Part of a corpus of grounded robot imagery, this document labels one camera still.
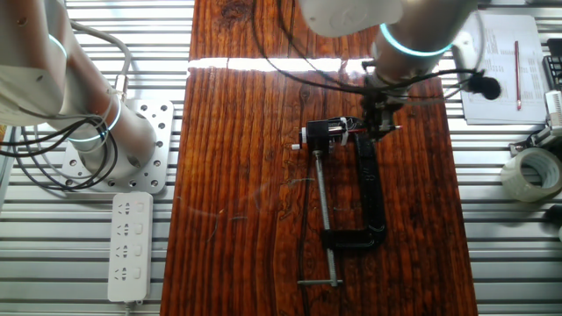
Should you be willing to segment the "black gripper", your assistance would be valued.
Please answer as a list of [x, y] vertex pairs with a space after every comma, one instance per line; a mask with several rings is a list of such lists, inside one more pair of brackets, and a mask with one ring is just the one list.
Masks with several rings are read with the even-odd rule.
[[400, 103], [382, 92], [373, 92], [363, 96], [362, 107], [364, 128], [371, 140], [382, 140], [396, 129], [393, 114], [400, 109]]

